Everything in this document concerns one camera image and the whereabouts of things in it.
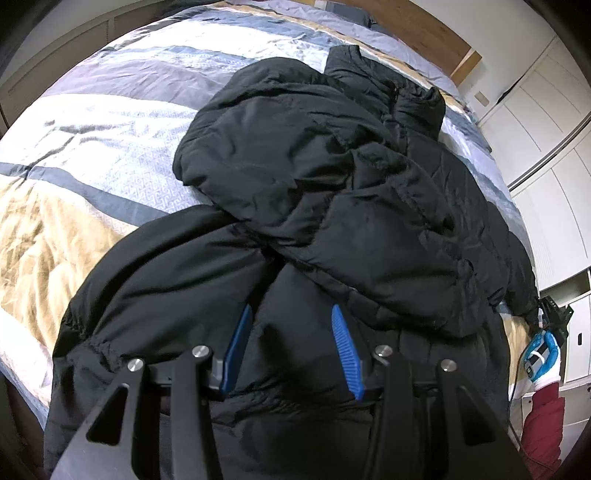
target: metal screw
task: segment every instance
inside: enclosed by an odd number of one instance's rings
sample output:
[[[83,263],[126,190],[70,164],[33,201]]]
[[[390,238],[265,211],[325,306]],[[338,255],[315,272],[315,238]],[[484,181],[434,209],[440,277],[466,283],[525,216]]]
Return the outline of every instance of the metal screw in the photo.
[[[127,368],[129,368],[130,372],[137,372],[138,370],[142,370],[143,367],[144,361],[141,358],[134,358],[127,364]]]
[[[209,347],[206,345],[197,345],[193,350],[191,350],[191,353],[196,358],[208,356],[209,355]]]
[[[441,369],[444,372],[455,372],[457,370],[457,363],[449,358],[441,361]]]
[[[381,358],[392,355],[392,347],[389,345],[378,345],[375,348],[375,354]]]

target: drawer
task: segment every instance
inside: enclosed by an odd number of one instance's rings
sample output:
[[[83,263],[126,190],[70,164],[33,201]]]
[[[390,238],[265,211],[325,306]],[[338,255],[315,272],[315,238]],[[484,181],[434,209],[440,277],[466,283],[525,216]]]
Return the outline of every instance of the drawer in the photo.
[[[564,382],[570,382],[589,375],[591,357],[591,308],[589,297],[570,304],[574,310],[568,330],[566,345],[566,369]]]
[[[574,444],[583,433],[583,430],[587,426],[588,420],[583,420],[571,425],[565,425],[562,430],[562,442],[560,443],[560,459],[564,460],[568,457],[570,451],[573,449]]]
[[[591,417],[591,378],[589,382],[576,388],[560,387],[558,393],[564,397],[564,424],[569,425],[588,420]],[[531,394],[521,399],[523,421],[530,414],[532,407]]]

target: blue glove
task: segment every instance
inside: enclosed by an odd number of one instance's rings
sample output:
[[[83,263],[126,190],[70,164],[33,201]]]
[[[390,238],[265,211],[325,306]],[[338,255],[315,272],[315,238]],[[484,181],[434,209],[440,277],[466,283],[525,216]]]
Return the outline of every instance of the blue glove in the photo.
[[[537,355],[533,352],[544,342],[548,347],[548,357],[544,365],[535,374],[528,374],[528,376],[531,375],[530,380],[534,383],[534,389],[536,391],[551,383],[560,382],[560,348],[556,343],[556,338],[550,332],[542,331],[536,334],[525,351],[524,366],[525,362],[530,361],[533,363],[537,359]]]

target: white wall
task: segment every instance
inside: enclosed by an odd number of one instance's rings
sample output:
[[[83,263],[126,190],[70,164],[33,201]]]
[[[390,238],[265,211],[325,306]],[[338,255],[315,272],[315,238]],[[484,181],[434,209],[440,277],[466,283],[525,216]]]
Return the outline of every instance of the white wall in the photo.
[[[555,35],[523,0],[412,1],[482,56],[460,88],[480,118],[530,68]],[[490,100],[488,107],[474,98],[478,91]]]
[[[138,0],[61,0],[29,33],[0,77],[0,85],[51,42],[93,18]]]

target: white wardrobe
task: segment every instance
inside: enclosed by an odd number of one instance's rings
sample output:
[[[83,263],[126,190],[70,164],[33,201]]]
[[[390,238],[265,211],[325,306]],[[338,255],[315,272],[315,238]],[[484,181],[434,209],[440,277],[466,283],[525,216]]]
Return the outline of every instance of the white wardrobe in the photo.
[[[574,310],[562,349],[563,459],[591,416],[590,121],[591,87],[555,38],[480,123],[527,227],[541,295]]]
[[[480,122],[509,187],[561,148],[591,112],[591,87],[555,38]]]

